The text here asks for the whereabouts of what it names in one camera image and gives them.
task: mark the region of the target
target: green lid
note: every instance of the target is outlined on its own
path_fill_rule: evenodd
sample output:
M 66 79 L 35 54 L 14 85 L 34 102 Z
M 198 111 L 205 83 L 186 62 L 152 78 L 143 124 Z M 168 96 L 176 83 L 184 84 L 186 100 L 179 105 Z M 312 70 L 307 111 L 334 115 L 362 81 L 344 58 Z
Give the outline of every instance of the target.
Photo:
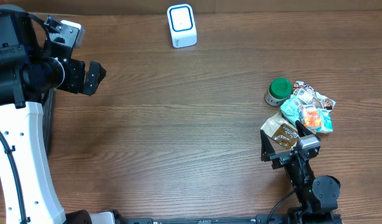
M 270 94 L 281 100 L 292 93 L 292 84 L 286 78 L 276 78 L 269 87 Z

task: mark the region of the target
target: wooden tabletop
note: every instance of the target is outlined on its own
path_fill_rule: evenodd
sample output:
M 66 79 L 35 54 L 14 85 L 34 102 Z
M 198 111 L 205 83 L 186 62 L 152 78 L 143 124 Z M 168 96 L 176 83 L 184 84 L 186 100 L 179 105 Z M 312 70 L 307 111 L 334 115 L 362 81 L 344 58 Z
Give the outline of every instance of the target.
M 286 77 L 336 101 L 310 162 L 342 183 L 336 213 L 382 223 L 382 11 L 195 15 L 198 43 L 184 49 L 166 15 L 59 18 L 87 30 L 73 58 L 107 71 L 94 96 L 57 93 L 49 164 L 66 212 L 269 213 L 291 185 L 260 161 L 260 127 L 279 109 L 263 95 Z

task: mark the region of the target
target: brown wood surface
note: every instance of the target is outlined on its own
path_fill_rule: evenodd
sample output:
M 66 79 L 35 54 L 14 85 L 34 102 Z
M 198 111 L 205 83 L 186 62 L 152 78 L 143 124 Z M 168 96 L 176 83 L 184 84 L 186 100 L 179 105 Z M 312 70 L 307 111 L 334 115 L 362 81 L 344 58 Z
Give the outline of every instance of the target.
M 165 14 L 183 3 L 194 13 L 382 10 L 382 0 L 0 0 L 30 12 L 73 15 Z
M 260 161 L 259 129 L 278 110 L 263 95 L 286 77 L 337 102 L 311 161 L 342 183 L 336 213 L 382 223 L 381 11 L 196 15 L 198 44 L 177 50 L 165 15 L 62 19 L 87 30 L 73 58 L 107 71 L 92 97 L 57 93 L 49 164 L 66 212 L 268 213 L 291 186 Z

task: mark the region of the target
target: snack package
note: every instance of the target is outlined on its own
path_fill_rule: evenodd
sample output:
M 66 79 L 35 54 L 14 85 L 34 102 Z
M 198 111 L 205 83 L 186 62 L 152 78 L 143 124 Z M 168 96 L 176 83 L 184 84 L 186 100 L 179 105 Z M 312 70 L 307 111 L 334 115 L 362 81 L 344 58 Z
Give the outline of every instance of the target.
M 282 117 L 279 111 L 274 116 L 267 119 L 261 129 L 276 143 L 287 150 L 292 149 L 299 139 L 297 129 Z
M 296 121 L 300 121 L 299 117 L 299 107 L 303 104 L 295 95 L 291 95 L 291 98 L 286 100 L 281 105 L 281 111 L 283 115 L 294 125 L 296 126 Z
M 298 96 L 299 98 L 308 100 L 309 97 L 304 96 L 304 92 L 300 92 L 300 90 L 305 90 L 313 96 L 311 102 L 305 102 L 306 104 L 314 105 L 316 108 L 322 108 L 327 110 L 328 112 L 331 112 L 335 107 L 336 102 L 334 100 L 331 100 L 330 98 L 321 95 L 319 92 L 315 91 L 309 84 L 302 81 L 296 81 L 293 85 L 293 95 L 300 95 Z
M 302 105 L 299 108 L 301 123 L 309 129 L 318 129 L 322 126 L 321 118 L 314 105 Z
M 319 133 L 331 133 L 333 131 L 330 113 L 325 109 L 317 108 L 321 119 L 321 127 L 317 129 Z

